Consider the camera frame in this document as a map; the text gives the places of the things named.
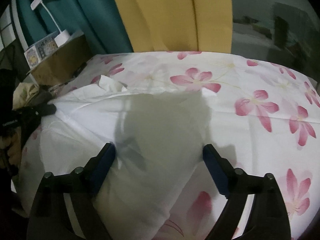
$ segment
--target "curtain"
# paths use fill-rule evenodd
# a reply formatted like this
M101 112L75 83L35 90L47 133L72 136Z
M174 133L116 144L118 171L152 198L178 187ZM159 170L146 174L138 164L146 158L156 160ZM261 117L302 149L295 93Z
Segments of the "curtain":
M28 45L57 30L47 11L33 0L17 0L20 25ZM95 54L132 52L114 0L44 0L61 30L81 29Z
M231 0L115 1L135 52L231 52Z

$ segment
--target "black cloth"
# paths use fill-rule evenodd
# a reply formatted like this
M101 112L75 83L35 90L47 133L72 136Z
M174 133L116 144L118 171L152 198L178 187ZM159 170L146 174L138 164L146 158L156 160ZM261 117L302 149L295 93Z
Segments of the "black cloth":
M11 210L12 202L11 178L6 170L0 169L0 239L25 240L28 219Z

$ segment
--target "box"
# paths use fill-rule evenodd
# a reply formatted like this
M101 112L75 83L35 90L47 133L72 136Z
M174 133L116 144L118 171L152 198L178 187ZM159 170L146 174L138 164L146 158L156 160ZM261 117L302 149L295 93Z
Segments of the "box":
M46 57L30 73L39 85L54 86L63 84L73 77L73 73L92 58L83 32L74 33L52 55Z
M26 57L30 68L34 68L45 57L57 50L58 46L54 41L54 38L57 37L58 34L58 31L51 33L27 49L27 51L24 53L24 56Z

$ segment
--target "bed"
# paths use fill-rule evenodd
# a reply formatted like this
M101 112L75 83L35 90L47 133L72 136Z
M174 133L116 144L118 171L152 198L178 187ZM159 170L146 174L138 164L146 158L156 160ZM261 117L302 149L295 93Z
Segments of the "bed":
M56 114L22 151L27 213L44 172L71 172L109 141L117 158L94 205L114 239L206 237L226 203L201 160L207 143L248 174L275 175L293 239L320 207L320 98L287 67L212 52L96 55L56 94Z

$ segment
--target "beige cloth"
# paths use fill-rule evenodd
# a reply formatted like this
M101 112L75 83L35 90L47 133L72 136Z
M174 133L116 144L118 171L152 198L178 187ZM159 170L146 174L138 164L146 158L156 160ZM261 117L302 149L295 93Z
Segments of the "beige cloth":
M32 98L39 93L39 88L33 83L20 83L13 93L13 109L27 106Z

